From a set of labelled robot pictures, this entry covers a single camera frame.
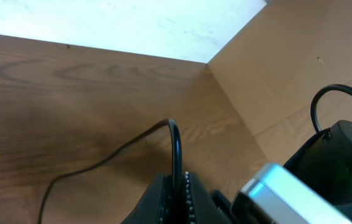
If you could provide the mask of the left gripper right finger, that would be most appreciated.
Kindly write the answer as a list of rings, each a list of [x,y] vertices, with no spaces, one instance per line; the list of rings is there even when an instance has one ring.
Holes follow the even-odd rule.
[[[184,204],[187,224],[230,224],[217,208],[196,173],[185,172]]]

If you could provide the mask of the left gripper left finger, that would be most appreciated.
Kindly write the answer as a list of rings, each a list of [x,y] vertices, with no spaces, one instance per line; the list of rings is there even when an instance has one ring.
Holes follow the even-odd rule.
[[[169,175],[159,173],[121,224],[165,224],[173,205],[173,186]]]

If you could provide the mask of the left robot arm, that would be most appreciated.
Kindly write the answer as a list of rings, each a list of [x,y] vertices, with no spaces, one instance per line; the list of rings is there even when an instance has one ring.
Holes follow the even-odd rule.
[[[352,123],[313,135],[284,165],[268,163],[228,200],[181,169],[181,138],[168,120],[172,173],[158,174],[126,223],[352,223]]]

